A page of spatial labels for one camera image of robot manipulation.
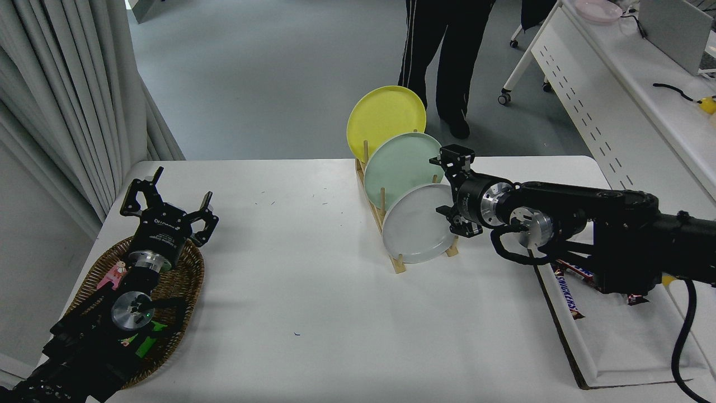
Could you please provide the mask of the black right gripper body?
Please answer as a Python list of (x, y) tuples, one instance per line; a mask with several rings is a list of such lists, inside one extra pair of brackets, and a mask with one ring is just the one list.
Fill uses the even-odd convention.
[(483, 216), (482, 201), (484, 194), (495, 183), (496, 179), (490, 175), (467, 174), (456, 196), (456, 207), (460, 215), (468, 221), (487, 226), (488, 220)]

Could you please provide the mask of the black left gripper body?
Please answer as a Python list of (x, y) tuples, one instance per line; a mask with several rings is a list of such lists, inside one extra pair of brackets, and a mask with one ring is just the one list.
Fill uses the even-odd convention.
[(171, 204), (146, 208), (130, 243), (130, 252), (152, 252), (171, 264), (177, 263), (191, 234), (187, 213)]

